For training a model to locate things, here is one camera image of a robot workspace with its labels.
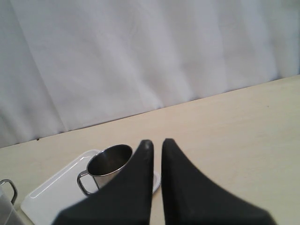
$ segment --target metal mug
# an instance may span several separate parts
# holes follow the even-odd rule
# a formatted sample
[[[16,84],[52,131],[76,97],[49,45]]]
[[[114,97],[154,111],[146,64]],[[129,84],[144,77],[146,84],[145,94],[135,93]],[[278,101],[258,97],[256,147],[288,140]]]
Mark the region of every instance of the metal mug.
[[[88,163],[86,170],[77,176],[77,184],[82,192],[88,196],[92,193],[87,191],[81,182],[81,177],[90,175],[98,189],[117,175],[126,165],[133,154],[132,148],[125,144],[118,144],[97,153]]]
[[[12,187],[13,191],[14,191],[14,196],[13,196],[13,198],[12,198],[11,201],[10,201],[10,202],[12,203],[12,205],[14,205],[15,200],[17,199],[17,196],[18,196],[18,190],[17,190],[17,188],[15,187],[14,183],[13,183],[10,179],[4,179],[4,180],[1,180],[1,181],[0,181],[0,186],[2,186],[2,185],[5,184],[5,183],[9,183],[10,186]]]

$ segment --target white tray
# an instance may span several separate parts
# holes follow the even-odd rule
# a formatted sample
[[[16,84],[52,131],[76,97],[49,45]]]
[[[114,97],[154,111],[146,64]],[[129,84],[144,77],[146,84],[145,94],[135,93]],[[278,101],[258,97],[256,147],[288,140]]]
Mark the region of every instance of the white tray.
[[[62,209],[86,198],[77,185],[77,175],[98,152],[93,149],[83,153],[25,197],[21,209],[35,225],[50,225]],[[153,173],[155,192],[160,185],[160,175],[156,171]],[[82,177],[82,183],[88,191],[96,192],[97,186],[91,176]]]

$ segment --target white backdrop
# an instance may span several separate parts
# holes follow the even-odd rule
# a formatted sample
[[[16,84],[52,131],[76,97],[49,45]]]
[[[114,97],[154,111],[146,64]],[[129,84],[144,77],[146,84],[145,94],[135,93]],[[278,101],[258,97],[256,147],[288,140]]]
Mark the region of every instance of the white backdrop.
[[[299,2],[1,0],[0,147],[296,75]]]

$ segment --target table surface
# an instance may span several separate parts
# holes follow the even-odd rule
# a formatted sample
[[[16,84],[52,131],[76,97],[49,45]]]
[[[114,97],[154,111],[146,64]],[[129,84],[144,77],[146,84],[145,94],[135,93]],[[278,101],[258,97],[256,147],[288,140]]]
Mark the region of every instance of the table surface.
[[[278,224],[300,224],[300,75],[175,105],[101,125],[0,149],[0,178],[25,196],[90,149],[142,139],[161,147],[174,138],[209,178],[267,209]],[[154,194],[151,224],[164,224],[161,189]]]

